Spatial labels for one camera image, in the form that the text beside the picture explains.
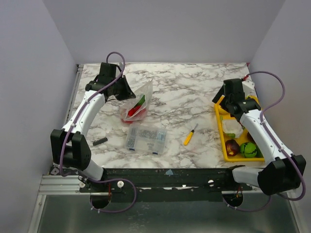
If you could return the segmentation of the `clear zip top bag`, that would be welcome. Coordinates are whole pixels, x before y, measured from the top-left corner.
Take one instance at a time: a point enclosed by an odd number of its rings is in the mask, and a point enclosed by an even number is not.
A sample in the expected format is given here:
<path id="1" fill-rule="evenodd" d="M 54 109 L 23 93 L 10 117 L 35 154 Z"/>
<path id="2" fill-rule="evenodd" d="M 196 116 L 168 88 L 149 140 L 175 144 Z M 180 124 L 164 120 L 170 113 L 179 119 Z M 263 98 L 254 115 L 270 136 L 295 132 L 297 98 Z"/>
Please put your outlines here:
<path id="1" fill-rule="evenodd" d="M 138 88 L 134 94 L 136 95 L 134 99 L 127 100 L 120 107 L 123 123 L 131 124 L 146 118 L 153 95 L 153 80 Z"/>

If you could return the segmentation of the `clear screw organizer box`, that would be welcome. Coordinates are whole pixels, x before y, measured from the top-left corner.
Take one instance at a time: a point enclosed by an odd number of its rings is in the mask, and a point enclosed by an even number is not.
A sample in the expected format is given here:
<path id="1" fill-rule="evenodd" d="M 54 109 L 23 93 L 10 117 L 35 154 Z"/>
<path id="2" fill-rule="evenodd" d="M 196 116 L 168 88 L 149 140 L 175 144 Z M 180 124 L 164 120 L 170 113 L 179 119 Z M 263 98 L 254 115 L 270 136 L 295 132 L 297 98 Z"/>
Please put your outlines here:
<path id="1" fill-rule="evenodd" d="M 127 133 L 124 147 L 131 151 L 144 151 L 155 155 L 164 152 L 167 130 L 131 124 Z"/>

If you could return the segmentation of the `yellow plastic tray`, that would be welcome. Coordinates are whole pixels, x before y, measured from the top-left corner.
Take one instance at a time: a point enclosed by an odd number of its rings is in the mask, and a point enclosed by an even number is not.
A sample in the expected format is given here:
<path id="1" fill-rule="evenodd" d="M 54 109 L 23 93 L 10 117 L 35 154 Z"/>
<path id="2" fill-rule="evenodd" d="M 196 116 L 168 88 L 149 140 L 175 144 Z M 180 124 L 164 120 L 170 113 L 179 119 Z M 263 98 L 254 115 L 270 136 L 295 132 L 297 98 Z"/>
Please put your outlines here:
<path id="1" fill-rule="evenodd" d="M 238 163 L 238 162 L 264 162 L 263 157 L 258 157 L 255 156 L 253 158 L 245 158 L 245 156 L 241 154 L 237 154 L 235 156 L 228 156 L 226 153 L 226 147 L 225 143 L 227 140 L 230 140 L 231 137 L 225 135 L 223 132 L 223 127 L 222 127 L 222 121 L 223 120 L 234 120 L 236 119 L 234 117 L 231 117 L 228 112 L 223 110 L 220 107 L 220 102 L 223 100 L 224 96 L 221 96 L 220 99 L 214 104 L 214 110 L 215 110 L 215 115 L 216 115 L 216 120 L 217 120 L 217 125 L 218 125 L 218 131 L 220 135 L 220 141 L 221 141 L 221 146 L 222 146 L 222 153 L 223 153 L 223 158 L 226 162 L 231 162 L 231 163 Z"/>

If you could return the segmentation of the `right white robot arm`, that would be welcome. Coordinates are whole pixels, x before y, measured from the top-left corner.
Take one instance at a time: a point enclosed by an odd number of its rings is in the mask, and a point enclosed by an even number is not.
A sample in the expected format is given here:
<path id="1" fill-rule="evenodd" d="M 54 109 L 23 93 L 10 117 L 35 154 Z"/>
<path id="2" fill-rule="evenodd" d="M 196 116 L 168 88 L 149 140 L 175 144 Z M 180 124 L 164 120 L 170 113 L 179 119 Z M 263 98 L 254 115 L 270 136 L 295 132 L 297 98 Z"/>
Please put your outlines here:
<path id="1" fill-rule="evenodd" d="M 220 106 L 244 126 L 262 153 L 265 168 L 237 166 L 224 177 L 224 186 L 235 190 L 241 183 L 258 187 L 268 196 L 302 187 L 300 200 L 306 193 L 303 179 L 306 160 L 294 155 L 265 120 L 255 99 L 247 99 L 242 79 L 224 80 L 213 103 Z"/>

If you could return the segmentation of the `red bell pepper toy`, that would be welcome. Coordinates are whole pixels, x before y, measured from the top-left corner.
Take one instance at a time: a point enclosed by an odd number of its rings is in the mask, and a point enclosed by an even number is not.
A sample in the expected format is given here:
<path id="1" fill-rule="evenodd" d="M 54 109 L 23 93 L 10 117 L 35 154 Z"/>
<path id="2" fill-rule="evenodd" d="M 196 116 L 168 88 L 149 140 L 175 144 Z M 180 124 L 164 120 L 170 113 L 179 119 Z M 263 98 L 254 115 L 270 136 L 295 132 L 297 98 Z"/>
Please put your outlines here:
<path id="1" fill-rule="evenodd" d="M 147 109 L 142 105 L 133 107 L 129 111 L 126 109 L 121 110 L 121 121 L 126 124 L 131 124 L 136 121 L 143 120 L 147 116 Z"/>

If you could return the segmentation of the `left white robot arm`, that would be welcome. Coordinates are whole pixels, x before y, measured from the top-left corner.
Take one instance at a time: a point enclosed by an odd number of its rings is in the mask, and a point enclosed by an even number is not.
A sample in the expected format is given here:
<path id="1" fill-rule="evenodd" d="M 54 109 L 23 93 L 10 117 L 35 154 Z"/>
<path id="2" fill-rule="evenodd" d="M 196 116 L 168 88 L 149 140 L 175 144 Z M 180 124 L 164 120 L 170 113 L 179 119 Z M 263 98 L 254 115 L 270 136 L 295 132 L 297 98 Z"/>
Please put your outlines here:
<path id="1" fill-rule="evenodd" d="M 74 115 L 62 129 L 54 129 L 50 135 L 53 162 L 60 168 L 77 169 L 91 180 L 91 186 L 98 192 L 107 188 L 106 170 L 91 159 L 86 136 L 110 96 L 118 101 L 136 97 L 123 71 L 119 65 L 101 63 L 99 74 L 86 85 L 83 100 Z"/>

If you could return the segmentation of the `black toothed plastic part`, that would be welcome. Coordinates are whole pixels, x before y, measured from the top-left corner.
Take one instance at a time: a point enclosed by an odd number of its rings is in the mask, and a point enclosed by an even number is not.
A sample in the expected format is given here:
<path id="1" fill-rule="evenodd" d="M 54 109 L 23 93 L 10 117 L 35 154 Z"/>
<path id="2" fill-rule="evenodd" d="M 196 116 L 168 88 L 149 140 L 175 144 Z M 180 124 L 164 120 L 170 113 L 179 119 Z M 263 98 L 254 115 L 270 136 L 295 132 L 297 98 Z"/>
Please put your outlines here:
<path id="1" fill-rule="evenodd" d="M 108 139 L 106 137 L 104 137 L 104 138 L 93 141 L 92 144 L 93 144 L 93 146 L 97 146 L 97 145 L 103 144 L 107 141 L 108 141 Z"/>

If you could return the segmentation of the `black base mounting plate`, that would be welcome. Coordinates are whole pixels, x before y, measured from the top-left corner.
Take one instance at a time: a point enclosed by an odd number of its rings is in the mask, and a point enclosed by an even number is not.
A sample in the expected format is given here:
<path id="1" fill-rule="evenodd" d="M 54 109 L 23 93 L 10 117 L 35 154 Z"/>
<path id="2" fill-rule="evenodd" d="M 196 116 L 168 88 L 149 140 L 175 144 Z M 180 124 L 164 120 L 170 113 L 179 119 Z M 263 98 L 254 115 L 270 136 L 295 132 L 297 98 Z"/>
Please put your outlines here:
<path id="1" fill-rule="evenodd" d="M 233 180 L 230 168 L 108 168 L 107 184 L 84 181 L 83 194 L 113 202 L 222 201 L 222 194 L 251 188 Z"/>

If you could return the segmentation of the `dark purple onion toy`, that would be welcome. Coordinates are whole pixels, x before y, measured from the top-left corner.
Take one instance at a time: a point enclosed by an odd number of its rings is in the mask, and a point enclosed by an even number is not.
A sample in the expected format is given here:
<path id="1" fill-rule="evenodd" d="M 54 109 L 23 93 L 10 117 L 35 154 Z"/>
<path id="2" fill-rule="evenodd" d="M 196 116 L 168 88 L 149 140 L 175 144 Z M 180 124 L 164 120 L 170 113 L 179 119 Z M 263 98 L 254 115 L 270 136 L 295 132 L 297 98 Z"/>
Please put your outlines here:
<path id="1" fill-rule="evenodd" d="M 227 156 L 235 156 L 240 153 L 240 146 L 234 139 L 225 142 Z"/>

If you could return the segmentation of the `large green pepper toy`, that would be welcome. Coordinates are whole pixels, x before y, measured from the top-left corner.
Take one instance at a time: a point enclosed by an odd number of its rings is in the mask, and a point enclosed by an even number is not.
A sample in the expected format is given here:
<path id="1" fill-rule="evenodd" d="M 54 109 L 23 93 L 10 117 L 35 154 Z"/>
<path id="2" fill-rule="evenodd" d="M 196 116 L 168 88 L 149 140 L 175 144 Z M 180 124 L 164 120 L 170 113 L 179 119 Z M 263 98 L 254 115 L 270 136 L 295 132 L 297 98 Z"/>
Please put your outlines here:
<path id="1" fill-rule="evenodd" d="M 145 95 L 142 95 L 141 99 L 137 102 L 136 106 L 142 106 L 145 102 Z"/>

